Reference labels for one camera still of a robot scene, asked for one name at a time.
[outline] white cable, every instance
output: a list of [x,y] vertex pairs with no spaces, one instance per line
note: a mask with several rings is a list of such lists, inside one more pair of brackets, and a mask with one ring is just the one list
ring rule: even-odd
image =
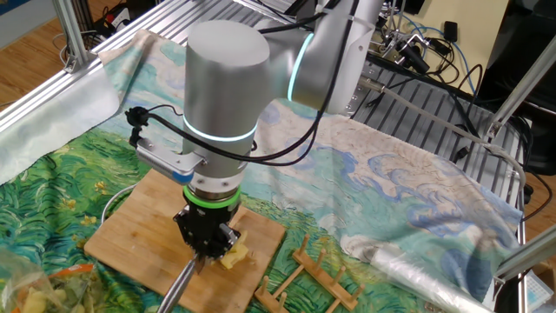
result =
[[443,119],[441,119],[441,118],[423,110],[422,108],[414,105],[413,103],[410,103],[404,97],[398,95],[397,93],[391,91],[388,88],[383,88],[382,92],[384,92],[384,94],[386,94],[386,95],[389,95],[389,96],[393,97],[394,99],[396,99],[396,101],[398,101],[399,103],[407,106],[409,109],[416,110],[422,116],[432,119],[436,123],[441,124],[442,126],[444,126],[444,127],[448,128],[449,130],[453,131],[454,133],[459,134],[459,135],[471,140],[474,143],[480,144],[481,146],[483,146],[483,148],[490,151],[493,155],[503,157],[518,172],[518,176],[519,176],[519,179],[520,179],[519,191],[523,190],[523,187],[525,187],[525,183],[526,183],[525,171],[521,168],[520,164],[512,156],[510,156],[503,148],[501,148],[497,145],[490,144],[490,143],[482,140],[481,138],[478,138],[478,137],[475,137],[475,136],[469,134],[468,132],[462,130],[461,128],[459,128],[457,126],[452,125],[449,122],[444,121]]
[[116,200],[119,196],[121,196],[123,193],[130,191],[132,189],[134,189],[137,186],[137,184],[132,184],[129,187],[126,187],[122,190],[120,190],[118,193],[116,193],[113,197],[110,198],[110,200],[108,200],[108,202],[106,203],[106,205],[104,206],[104,210],[103,210],[103,214],[101,215],[101,225],[104,224],[105,218],[106,218],[106,212],[108,211],[108,208],[110,207],[110,205],[114,202],[114,200]]

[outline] clear plastic wrap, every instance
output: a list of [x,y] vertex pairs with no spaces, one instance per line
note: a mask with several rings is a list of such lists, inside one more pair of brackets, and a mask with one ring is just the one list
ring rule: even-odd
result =
[[4,312],[40,312],[53,306],[60,310],[49,278],[27,258],[0,248],[0,279],[5,282],[0,303]]
[[387,279],[446,312],[492,313],[472,296],[460,289],[418,257],[392,245],[373,250],[371,264],[387,275]]
[[54,275],[27,258],[0,249],[0,311],[11,313],[94,313],[103,310],[103,286],[93,264],[78,264]]

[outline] wooden peg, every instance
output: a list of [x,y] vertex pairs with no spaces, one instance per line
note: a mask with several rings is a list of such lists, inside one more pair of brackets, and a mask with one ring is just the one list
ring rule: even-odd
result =
[[326,250],[321,250],[319,258],[316,260],[316,265],[314,266],[315,269],[319,269],[322,265],[322,260],[324,259],[324,255],[327,254]]
[[309,234],[305,234],[303,237],[303,243],[301,243],[301,247],[299,247],[299,254],[303,254],[305,252],[305,248],[307,248],[307,243],[309,242]]
[[359,297],[359,295],[363,292],[363,290],[365,289],[365,284],[362,283],[359,288],[354,292],[354,294],[351,296],[352,301],[357,300],[357,298]]
[[282,285],[278,288],[278,290],[275,291],[274,294],[272,294],[272,297],[276,299],[278,295],[280,295],[304,269],[305,267],[303,265],[297,267],[297,270],[295,270],[294,274],[290,275],[288,279],[286,279],[286,281],[282,283]]
[[344,275],[344,272],[346,271],[346,267],[342,266],[340,267],[340,270],[338,270],[338,274],[336,274],[336,277],[334,278],[334,281],[332,282],[332,285],[336,285],[339,281],[342,275]]
[[286,302],[286,297],[288,296],[287,293],[282,292],[280,296],[280,306],[278,306],[278,312],[280,312],[284,308],[284,303]]

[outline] plastic bag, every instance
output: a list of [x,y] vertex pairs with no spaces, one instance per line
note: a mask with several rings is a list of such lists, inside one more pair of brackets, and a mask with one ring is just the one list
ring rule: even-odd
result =
[[0,302],[4,312],[103,311],[103,285],[93,264],[74,265],[46,276],[40,266],[0,249],[0,279],[7,282]]
[[[41,311],[42,307],[42,311],[45,311],[47,306],[58,311],[62,308],[43,269],[29,259],[6,249],[0,249],[0,280],[5,284],[0,298],[4,312],[36,312]],[[28,309],[23,310],[28,299]]]

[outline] black power adapter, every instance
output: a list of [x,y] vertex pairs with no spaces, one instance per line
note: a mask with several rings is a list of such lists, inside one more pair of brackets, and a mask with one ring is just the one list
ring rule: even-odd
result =
[[450,43],[458,41],[458,24],[456,22],[444,22],[444,39]]

